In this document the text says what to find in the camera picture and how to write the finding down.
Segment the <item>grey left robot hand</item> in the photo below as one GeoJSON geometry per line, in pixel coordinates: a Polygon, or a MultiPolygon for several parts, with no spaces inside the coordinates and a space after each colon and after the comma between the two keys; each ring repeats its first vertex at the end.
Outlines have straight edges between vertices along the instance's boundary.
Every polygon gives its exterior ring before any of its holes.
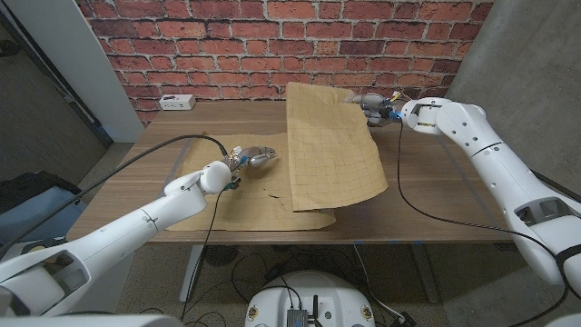
{"type": "Polygon", "coordinates": [[[248,165],[252,167],[261,166],[276,156],[276,151],[270,147],[251,146],[241,148],[237,146],[222,159],[222,162],[233,172],[248,165]]]}

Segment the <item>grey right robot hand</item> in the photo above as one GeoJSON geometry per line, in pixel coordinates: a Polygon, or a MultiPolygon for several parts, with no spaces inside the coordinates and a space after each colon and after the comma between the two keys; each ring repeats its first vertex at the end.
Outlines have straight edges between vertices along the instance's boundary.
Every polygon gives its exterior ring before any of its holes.
{"type": "Polygon", "coordinates": [[[401,116],[395,101],[380,94],[367,93],[347,97],[346,104],[357,104],[367,119],[368,127],[400,124],[401,116]]]}

